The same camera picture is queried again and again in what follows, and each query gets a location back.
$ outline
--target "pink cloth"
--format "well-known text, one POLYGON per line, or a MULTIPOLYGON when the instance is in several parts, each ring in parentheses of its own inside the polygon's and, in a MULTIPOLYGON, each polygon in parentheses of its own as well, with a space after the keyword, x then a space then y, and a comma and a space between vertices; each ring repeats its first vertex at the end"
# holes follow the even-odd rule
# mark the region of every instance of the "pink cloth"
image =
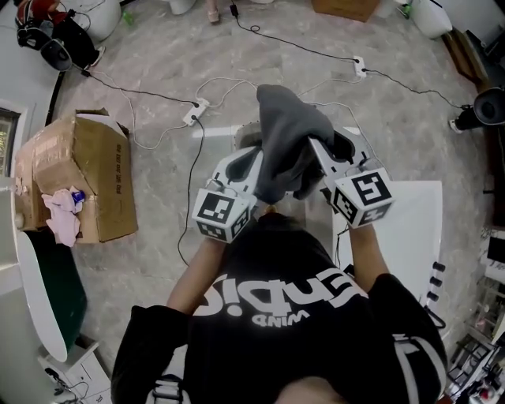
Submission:
POLYGON ((82 209, 82 202, 75 204, 72 193, 68 189, 60 189, 53 196, 42 195, 44 204, 50 210, 50 219, 47 225, 57 234, 64 245, 72 247, 79 233, 80 220, 75 216, 82 209))

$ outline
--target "white cable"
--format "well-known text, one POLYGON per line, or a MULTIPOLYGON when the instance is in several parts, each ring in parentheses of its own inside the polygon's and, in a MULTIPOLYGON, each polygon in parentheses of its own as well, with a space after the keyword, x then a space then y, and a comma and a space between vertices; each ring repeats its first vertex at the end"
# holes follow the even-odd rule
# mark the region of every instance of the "white cable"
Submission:
POLYGON ((297 94, 297 97, 299 97, 300 95, 304 95, 304 94, 307 94, 308 92, 311 92, 312 90, 315 90, 316 88, 318 88, 320 85, 323 85, 324 83, 327 83, 328 81, 341 81, 343 83, 349 83, 349 84, 357 84, 359 83, 360 81, 363 80, 363 77, 360 77, 359 79, 357 79, 356 81, 348 81, 348 80, 343 80, 343 79, 328 79, 328 80, 325 80, 325 81, 321 81, 318 85, 315 85, 314 87, 311 87, 309 88, 308 90, 305 90, 304 92, 300 92, 297 94))
POLYGON ((370 142, 368 141, 368 139, 367 139, 367 137, 366 137, 366 135, 365 135, 365 132, 363 132, 363 129, 361 128, 361 126, 360 126, 359 122, 357 121, 356 117, 354 116, 354 112, 353 112, 353 110, 351 109, 351 107, 349 107, 349 106, 348 106, 348 105, 346 105, 346 104, 342 104, 342 103, 325 103, 325 104, 323 104, 323 103, 311 103, 311 102, 309 102, 309 101, 304 101, 304 102, 305 102, 306 104, 319 105, 319 106, 322 106, 322 107, 325 107, 325 106, 327 106, 327 105, 339 105, 339 106, 341 106, 341 107, 345 107, 345 108, 347 108, 347 109, 349 110, 350 114, 353 116, 353 120, 356 122, 356 126, 357 126, 357 128, 360 130, 361 135, 363 136, 363 139, 365 139, 366 144, 370 147, 370 150, 371 150, 371 152, 372 152, 372 154, 373 154, 373 157, 374 157, 374 158, 375 158, 375 159, 376 159, 376 160, 380 163, 380 165, 381 165, 382 167, 384 167, 384 169, 385 169, 385 170, 386 170, 386 172, 387 172, 387 175, 389 175, 389 178, 390 178, 391 180, 393 179, 393 177, 391 176, 391 173, 388 171, 388 169, 386 168, 386 166, 384 165, 384 163, 383 163, 383 162, 379 159, 379 157, 378 157, 378 156, 377 156, 377 154, 376 154, 376 151, 373 149, 373 146, 372 146, 372 145, 370 144, 370 142))
MULTIPOLYGON (((205 87, 207 84, 209 84, 211 81, 214 81, 214 80, 228 80, 228 81, 237 81, 237 83, 232 87, 230 88, 230 90, 228 90, 224 95, 223 97, 221 98, 221 102, 219 104, 216 104, 216 105, 209 105, 208 107, 209 108, 218 108, 220 106, 222 106, 222 104, 224 103, 224 99, 226 98, 226 96, 228 94, 230 94, 238 85, 240 84, 244 84, 244 83, 247 83, 247 84, 250 84, 255 90, 257 90, 257 87, 258 87, 258 84, 256 83, 253 83, 251 81, 247 81, 247 80, 243 80, 243 79, 236 79, 236 78, 230 78, 230 77, 213 77, 207 81, 205 81, 205 83, 203 83, 196 91, 195 91, 195 99, 196 101, 199 100, 199 97, 198 97, 198 92, 203 88, 205 87)), ((327 79, 327 80, 324 80, 324 81, 321 81, 319 84, 315 85, 314 87, 311 87, 309 88, 308 90, 305 90, 304 92, 300 92, 297 94, 297 96, 301 96, 301 95, 304 95, 316 88, 318 88, 320 85, 323 85, 324 83, 327 83, 328 81, 340 81, 340 82, 343 82, 343 83, 349 83, 349 84, 357 84, 359 82, 361 82, 362 80, 362 77, 359 77, 357 80, 355 81, 349 81, 349 80, 343 80, 343 79, 327 79)), ((386 166, 384 165, 384 163, 379 159, 379 157, 377 156, 376 154, 376 151, 374 150, 373 146, 370 144, 370 142, 368 141, 366 135, 365 135, 365 132, 363 131, 363 129, 361 128, 359 122, 357 121, 356 119, 356 116, 354 116, 354 112, 353 110, 347 106, 346 104, 342 104, 342 103, 310 103, 310 102, 305 102, 307 104, 312 104, 312 105, 319 105, 319 106, 322 106, 322 107, 325 107, 327 105, 339 105, 341 107, 345 107, 349 110, 350 114, 353 116, 353 119, 354 121, 356 122, 356 126, 359 128, 360 132, 361 132, 361 135, 363 136, 363 139, 365 139, 365 142, 366 144, 368 145, 368 147, 370 148, 374 158, 380 163, 381 166, 384 167, 384 169, 386 170, 387 174, 389 175, 389 177, 392 179, 392 176, 391 176, 391 173, 388 171, 388 169, 386 168, 386 166)))
POLYGON ((236 83, 232 88, 230 88, 230 90, 228 90, 224 95, 223 97, 221 98, 221 102, 219 104, 216 104, 216 105, 209 105, 208 107, 209 108, 218 108, 220 106, 222 106, 222 104, 224 103, 224 99, 226 98, 226 96, 228 94, 230 94, 234 89, 235 87, 237 87, 238 85, 240 84, 244 84, 244 83, 247 83, 247 84, 251 84, 251 86, 257 90, 258 88, 258 84, 255 84, 251 81, 247 81, 247 80, 243 80, 243 79, 234 79, 234 78, 229 78, 229 77, 214 77, 214 78, 211 78, 210 80, 207 80, 205 81, 205 83, 203 83, 196 91, 195 91, 195 99, 196 101, 198 101, 199 97, 198 97, 198 92, 203 88, 205 87, 207 84, 209 84, 211 81, 214 81, 214 80, 228 80, 228 81, 238 81, 238 83, 236 83))
POLYGON ((114 81, 114 79, 109 76, 107 73, 104 73, 104 72, 98 72, 96 70, 93 71, 93 73, 98 73, 98 74, 103 74, 106 78, 108 78, 110 81, 112 81, 112 83, 119 89, 119 91, 123 94, 123 97, 125 97, 127 100, 128 100, 128 103, 129 103, 129 109, 132 111, 132 120, 133 120, 133 141, 135 142, 135 144, 141 148, 144 148, 146 150, 154 150, 156 149, 160 144, 161 144, 161 141, 163 140, 163 137, 165 136, 165 133, 173 130, 173 129, 182 129, 182 128, 185 128, 187 125, 183 125, 183 126, 175 126, 173 128, 168 128, 168 129, 165 129, 165 131, 163 131, 163 133, 161 134, 161 136, 159 137, 159 140, 158 140, 158 143, 156 144, 156 146, 150 148, 148 146, 144 146, 143 144, 139 143, 137 141, 137 128, 135 126, 135 112, 133 110, 133 105, 132 105, 132 100, 121 90, 121 88, 116 84, 116 82, 114 81))
POLYGON ((135 143, 137 143, 137 146, 140 146, 141 148, 144 148, 146 150, 154 150, 156 149, 160 144, 161 144, 161 141, 163 140, 163 137, 165 136, 165 133, 173 130, 173 129, 182 129, 182 128, 185 128, 187 127, 187 125, 182 125, 182 126, 174 126, 173 128, 168 128, 168 129, 165 129, 165 131, 161 134, 161 136, 159 137, 159 140, 158 140, 158 143, 156 144, 156 146, 153 146, 152 148, 148 147, 148 146, 144 146, 143 144, 140 144, 138 143, 136 140, 135 140, 135 137, 133 137, 133 139, 135 140, 135 143))

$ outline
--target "gray fabric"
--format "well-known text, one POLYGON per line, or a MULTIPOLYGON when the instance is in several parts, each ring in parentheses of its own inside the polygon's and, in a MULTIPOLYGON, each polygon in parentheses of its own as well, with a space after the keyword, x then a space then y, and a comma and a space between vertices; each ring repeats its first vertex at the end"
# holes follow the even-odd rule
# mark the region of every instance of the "gray fabric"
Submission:
POLYGON ((267 204, 279 202, 287 191, 303 199, 322 177, 308 136, 334 146, 330 120, 303 103, 288 88, 262 84, 256 94, 264 161, 255 194, 267 204))

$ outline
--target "power adapter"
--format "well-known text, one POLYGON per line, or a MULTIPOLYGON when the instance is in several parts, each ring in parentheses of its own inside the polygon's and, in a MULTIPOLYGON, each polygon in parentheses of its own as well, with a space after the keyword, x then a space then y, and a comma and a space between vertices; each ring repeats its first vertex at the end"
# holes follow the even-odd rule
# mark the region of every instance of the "power adapter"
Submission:
POLYGON ((235 18, 238 17, 238 8, 237 8, 237 5, 234 3, 232 5, 230 5, 230 11, 231 11, 231 15, 234 16, 235 18))
POLYGON ((196 120, 200 119, 200 117, 204 114, 205 110, 209 106, 209 102, 206 99, 199 98, 198 102, 198 107, 191 108, 182 119, 187 126, 195 125, 196 120))
POLYGON ((356 62, 354 63, 354 70, 356 71, 356 76, 365 78, 366 77, 366 69, 365 69, 365 61, 361 56, 353 56, 354 59, 356 59, 356 62))

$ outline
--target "power strip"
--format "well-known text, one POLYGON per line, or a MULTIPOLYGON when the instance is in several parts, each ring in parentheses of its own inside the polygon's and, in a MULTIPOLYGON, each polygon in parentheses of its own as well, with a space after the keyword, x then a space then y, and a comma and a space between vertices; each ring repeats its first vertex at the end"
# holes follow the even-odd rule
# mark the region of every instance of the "power strip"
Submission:
POLYGON ((356 76, 365 78, 366 77, 366 72, 364 71, 365 61, 361 56, 353 56, 353 58, 359 61, 354 63, 354 70, 356 71, 356 76))
POLYGON ((209 102, 203 98, 198 99, 198 103, 200 105, 198 107, 191 108, 182 119, 187 126, 195 125, 196 119, 193 119, 193 117, 200 119, 200 117, 204 114, 205 110, 209 106, 209 102))

